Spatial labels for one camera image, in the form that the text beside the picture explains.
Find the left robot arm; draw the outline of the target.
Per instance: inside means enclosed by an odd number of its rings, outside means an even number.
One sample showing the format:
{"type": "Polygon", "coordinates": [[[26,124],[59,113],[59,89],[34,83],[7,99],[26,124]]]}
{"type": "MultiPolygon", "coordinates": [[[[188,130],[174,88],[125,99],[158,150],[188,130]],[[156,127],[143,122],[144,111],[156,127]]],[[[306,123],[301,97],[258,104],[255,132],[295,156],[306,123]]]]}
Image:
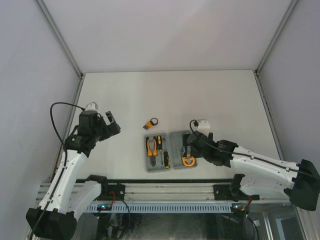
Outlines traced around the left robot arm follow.
{"type": "Polygon", "coordinates": [[[36,208],[29,208],[26,220],[31,228],[29,238],[70,240],[77,229],[80,216],[93,200],[104,200],[110,188],[105,176],[91,174],[80,191],[71,196],[78,173],[89,159],[97,142],[121,132],[113,114],[101,116],[96,110],[84,110],[79,115],[77,133],[64,141],[64,160],[44,198],[36,208]]]}

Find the black yellow screwdriver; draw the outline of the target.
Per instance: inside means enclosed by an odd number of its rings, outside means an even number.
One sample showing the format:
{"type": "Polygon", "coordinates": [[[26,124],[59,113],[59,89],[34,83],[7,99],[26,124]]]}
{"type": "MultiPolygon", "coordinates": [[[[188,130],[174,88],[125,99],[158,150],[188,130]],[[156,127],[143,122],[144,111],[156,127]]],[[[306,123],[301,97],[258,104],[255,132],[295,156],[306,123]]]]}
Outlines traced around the black yellow screwdriver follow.
{"type": "Polygon", "coordinates": [[[166,169],[170,168],[170,158],[167,150],[163,152],[163,162],[166,169]]]}
{"type": "Polygon", "coordinates": [[[162,136],[161,135],[158,135],[156,137],[156,141],[157,141],[157,150],[159,152],[161,152],[163,150],[163,140],[162,140],[162,136]]]}

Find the orange tape measure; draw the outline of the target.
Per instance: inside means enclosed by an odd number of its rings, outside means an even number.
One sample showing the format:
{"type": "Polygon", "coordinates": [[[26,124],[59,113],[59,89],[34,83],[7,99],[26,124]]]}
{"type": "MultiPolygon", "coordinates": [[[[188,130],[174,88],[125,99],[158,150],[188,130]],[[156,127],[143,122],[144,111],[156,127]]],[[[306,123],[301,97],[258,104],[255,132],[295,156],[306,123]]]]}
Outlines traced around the orange tape measure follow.
{"type": "Polygon", "coordinates": [[[193,167],[196,164],[196,159],[191,155],[183,156],[181,161],[185,167],[193,167]]]}

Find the orange handled pliers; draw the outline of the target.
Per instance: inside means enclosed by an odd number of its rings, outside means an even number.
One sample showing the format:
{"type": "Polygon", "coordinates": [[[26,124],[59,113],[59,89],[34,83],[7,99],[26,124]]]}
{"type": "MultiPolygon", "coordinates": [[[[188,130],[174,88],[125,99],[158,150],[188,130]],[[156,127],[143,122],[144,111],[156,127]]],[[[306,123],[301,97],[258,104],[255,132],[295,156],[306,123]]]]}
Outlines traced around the orange handled pliers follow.
{"type": "Polygon", "coordinates": [[[146,138],[146,151],[147,156],[149,157],[149,161],[152,167],[156,166],[156,156],[158,155],[157,152],[157,141],[154,138],[150,140],[149,137],[146,138]]]}

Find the grey plastic tool case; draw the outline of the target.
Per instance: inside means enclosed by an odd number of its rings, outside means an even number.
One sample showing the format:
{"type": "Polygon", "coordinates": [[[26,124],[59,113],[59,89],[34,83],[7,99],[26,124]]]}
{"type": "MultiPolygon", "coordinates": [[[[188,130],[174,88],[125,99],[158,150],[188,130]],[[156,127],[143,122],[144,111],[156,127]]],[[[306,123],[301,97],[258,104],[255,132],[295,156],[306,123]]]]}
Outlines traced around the grey plastic tool case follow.
{"type": "Polygon", "coordinates": [[[194,157],[192,155],[192,149],[187,144],[187,138],[191,134],[190,131],[175,131],[170,133],[154,133],[149,134],[144,137],[144,144],[145,144],[145,164],[146,164],[146,171],[149,173],[157,173],[157,172],[165,172],[169,171],[170,169],[191,169],[195,168],[198,163],[198,157],[194,157]],[[150,159],[147,156],[147,147],[146,147],[146,138],[149,137],[152,141],[153,139],[156,140],[157,143],[157,136],[162,137],[162,151],[158,151],[157,149],[157,156],[156,156],[156,165],[155,167],[151,166],[150,159]],[[169,163],[170,168],[165,168],[164,165],[164,151],[167,150],[169,154],[169,163]],[[196,163],[192,167],[186,167],[182,163],[182,157],[192,156],[196,159],[196,163]]]}

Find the hex key set orange holder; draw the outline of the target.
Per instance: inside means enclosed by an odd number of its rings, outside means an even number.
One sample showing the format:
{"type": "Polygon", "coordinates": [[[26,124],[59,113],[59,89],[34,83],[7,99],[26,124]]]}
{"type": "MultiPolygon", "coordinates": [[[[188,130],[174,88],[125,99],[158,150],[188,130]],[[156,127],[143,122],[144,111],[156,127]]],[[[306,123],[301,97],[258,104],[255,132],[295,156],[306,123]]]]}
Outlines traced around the hex key set orange holder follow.
{"type": "Polygon", "coordinates": [[[145,130],[149,130],[153,126],[154,126],[154,123],[150,120],[142,128],[145,129],[145,130]]]}

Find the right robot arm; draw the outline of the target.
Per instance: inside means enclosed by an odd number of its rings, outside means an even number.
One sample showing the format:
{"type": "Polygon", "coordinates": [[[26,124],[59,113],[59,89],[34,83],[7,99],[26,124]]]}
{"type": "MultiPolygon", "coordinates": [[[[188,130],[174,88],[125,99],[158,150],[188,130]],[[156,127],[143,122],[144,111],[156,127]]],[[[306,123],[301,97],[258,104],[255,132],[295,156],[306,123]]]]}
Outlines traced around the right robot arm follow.
{"type": "Polygon", "coordinates": [[[320,174],[311,161],[302,159],[297,163],[273,159],[245,149],[235,142],[215,142],[212,133],[206,136],[195,131],[186,142],[207,162],[235,169],[236,174],[229,187],[234,200],[248,196],[285,196],[301,209],[317,209],[320,174]]]}

